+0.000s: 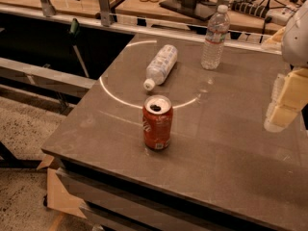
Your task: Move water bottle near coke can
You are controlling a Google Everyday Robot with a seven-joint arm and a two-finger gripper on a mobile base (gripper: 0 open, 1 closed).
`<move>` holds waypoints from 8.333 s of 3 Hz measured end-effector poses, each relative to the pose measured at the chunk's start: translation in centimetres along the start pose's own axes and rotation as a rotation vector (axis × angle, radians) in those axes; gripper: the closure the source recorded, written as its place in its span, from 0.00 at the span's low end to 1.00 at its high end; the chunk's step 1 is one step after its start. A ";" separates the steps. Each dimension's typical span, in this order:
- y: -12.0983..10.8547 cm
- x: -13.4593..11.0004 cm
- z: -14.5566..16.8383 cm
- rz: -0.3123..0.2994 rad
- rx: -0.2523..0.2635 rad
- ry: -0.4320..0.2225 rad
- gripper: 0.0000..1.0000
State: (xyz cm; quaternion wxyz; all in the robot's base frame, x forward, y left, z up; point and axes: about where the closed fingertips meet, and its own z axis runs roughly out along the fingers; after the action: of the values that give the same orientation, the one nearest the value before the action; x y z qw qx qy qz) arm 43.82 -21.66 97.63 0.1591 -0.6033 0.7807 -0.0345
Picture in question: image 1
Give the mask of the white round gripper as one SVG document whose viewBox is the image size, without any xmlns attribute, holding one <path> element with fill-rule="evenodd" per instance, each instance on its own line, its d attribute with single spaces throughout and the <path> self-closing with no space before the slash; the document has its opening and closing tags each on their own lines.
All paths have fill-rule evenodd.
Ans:
<svg viewBox="0 0 308 231">
<path fill-rule="evenodd" d="M 308 1 L 290 18 L 286 28 L 266 39 L 261 48 L 280 51 L 285 62 L 296 68 L 278 74 L 272 88 L 264 128 L 272 133 L 286 129 L 308 104 Z"/>
</svg>

